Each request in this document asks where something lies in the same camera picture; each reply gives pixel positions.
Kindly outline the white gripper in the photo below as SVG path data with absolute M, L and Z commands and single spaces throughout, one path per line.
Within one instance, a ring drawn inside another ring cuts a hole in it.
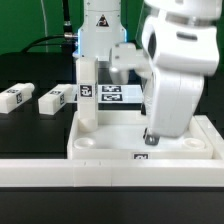
M 149 16 L 142 45 L 152 69 L 145 106 L 149 119 L 143 139 L 156 146 L 158 137 L 179 137 L 187 129 L 200 100 L 204 78 L 219 63 L 217 28 L 190 27 Z

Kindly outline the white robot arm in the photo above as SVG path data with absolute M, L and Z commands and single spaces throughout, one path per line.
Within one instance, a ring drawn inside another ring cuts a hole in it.
M 181 136 L 200 100 L 204 78 L 219 64 L 217 28 L 223 0 L 83 0 L 75 58 L 108 66 L 115 84 L 133 70 L 145 80 L 143 138 Z

